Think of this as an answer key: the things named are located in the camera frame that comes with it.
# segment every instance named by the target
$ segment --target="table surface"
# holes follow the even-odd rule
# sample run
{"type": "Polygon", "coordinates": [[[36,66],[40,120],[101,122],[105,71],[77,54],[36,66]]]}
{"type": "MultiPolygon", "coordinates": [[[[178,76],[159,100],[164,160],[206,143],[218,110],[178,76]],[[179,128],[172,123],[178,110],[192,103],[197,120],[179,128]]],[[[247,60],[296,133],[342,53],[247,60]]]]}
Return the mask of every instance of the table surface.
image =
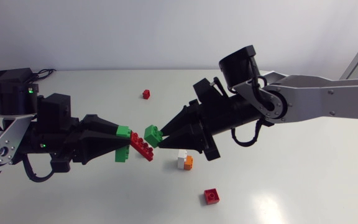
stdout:
{"type": "MultiPolygon", "coordinates": [[[[219,70],[57,72],[39,82],[40,95],[71,95],[72,116],[86,114],[143,135],[162,128],[189,101],[193,84],[219,70]],[[149,89],[151,97],[141,98],[149,89]]],[[[241,141],[254,123],[237,129],[241,141]]],[[[178,170],[177,150],[154,149],[148,162],[133,148],[125,163],[109,153],[44,183],[31,182],[20,164],[0,175],[0,223],[358,223],[358,120],[318,118],[262,128],[243,148],[229,132],[215,137],[221,158],[193,156],[178,170]],[[220,202],[206,205],[216,188],[220,202]]],[[[48,155],[31,155],[38,175],[48,155]]]]}

